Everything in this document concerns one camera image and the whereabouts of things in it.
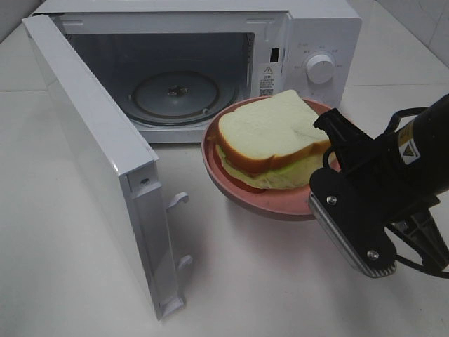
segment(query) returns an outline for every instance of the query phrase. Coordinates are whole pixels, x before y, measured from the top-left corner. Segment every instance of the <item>sticker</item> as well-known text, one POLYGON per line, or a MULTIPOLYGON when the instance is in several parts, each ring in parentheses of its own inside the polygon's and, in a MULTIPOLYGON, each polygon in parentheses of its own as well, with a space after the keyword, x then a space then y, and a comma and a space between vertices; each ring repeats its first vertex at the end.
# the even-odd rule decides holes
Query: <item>sticker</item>
POLYGON ((277 64, 261 64, 259 67, 259 81, 257 83, 259 96, 271 96, 277 93, 280 76, 281 71, 277 64))
POLYGON ((413 140, 413 121, 405 125, 398 132, 399 154, 405 165, 410 165, 421 157, 413 140))

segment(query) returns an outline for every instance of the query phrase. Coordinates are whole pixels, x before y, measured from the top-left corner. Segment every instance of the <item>white microwave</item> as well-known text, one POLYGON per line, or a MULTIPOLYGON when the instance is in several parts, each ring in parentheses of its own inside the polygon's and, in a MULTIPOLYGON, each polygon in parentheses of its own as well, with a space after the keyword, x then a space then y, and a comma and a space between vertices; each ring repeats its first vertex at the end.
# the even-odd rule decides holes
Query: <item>white microwave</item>
POLYGON ((74 158, 161 318, 183 306, 157 155, 246 98, 341 100, 361 20, 345 0, 47 0, 23 20, 74 158))

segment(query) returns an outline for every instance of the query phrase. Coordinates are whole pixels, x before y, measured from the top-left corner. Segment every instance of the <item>microwave door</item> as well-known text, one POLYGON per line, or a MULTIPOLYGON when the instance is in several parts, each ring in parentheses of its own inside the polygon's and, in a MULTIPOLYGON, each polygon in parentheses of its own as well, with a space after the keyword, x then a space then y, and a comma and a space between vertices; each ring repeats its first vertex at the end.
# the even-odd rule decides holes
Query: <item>microwave door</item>
POLYGON ((157 155, 47 15, 23 23, 80 172, 160 319, 183 301, 157 155))

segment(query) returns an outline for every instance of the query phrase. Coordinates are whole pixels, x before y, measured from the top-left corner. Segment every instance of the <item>pink bowl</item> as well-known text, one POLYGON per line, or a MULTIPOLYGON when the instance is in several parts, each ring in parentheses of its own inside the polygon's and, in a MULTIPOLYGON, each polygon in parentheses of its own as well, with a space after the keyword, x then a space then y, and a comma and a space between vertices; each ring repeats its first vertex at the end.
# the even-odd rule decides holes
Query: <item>pink bowl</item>
MULTIPOLYGON (((255 102, 256 100, 263 100, 268 97, 270 96, 243 100, 230 105, 214 117, 206 129, 201 143, 206 170, 212 181, 224 195, 246 209, 264 216, 269 216, 270 218, 281 220, 311 220, 314 217, 311 214, 308 204, 310 194, 308 185, 293 190, 253 189, 252 191, 251 188, 243 187, 238 180, 231 177, 223 169, 220 159, 215 154, 215 139, 212 136, 216 134, 220 117, 223 114, 233 112, 237 107, 255 102)), ((329 106, 313 100, 304 101, 317 113, 317 115, 323 114, 330 109, 329 106)))

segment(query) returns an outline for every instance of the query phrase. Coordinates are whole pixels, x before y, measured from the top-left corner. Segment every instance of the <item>countertop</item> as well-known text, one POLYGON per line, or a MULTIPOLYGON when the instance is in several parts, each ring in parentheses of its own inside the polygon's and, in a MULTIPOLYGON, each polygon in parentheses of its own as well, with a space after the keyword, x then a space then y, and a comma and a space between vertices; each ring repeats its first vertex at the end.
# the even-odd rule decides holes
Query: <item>countertop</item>
MULTIPOLYGON (((363 26, 340 110, 370 136, 449 92, 449 69, 381 5, 363 26)), ((315 220, 229 201, 197 144, 155 145, 187 305, 157 321, 69 155, 25 30, 0 44, 0 336, 447 336, 449 283, 402 265, 351 269, 315 220)), ((449 194, 431 209, 449 242, 449 194)), ((398 250, 414 257, 397 242, 398 250)))

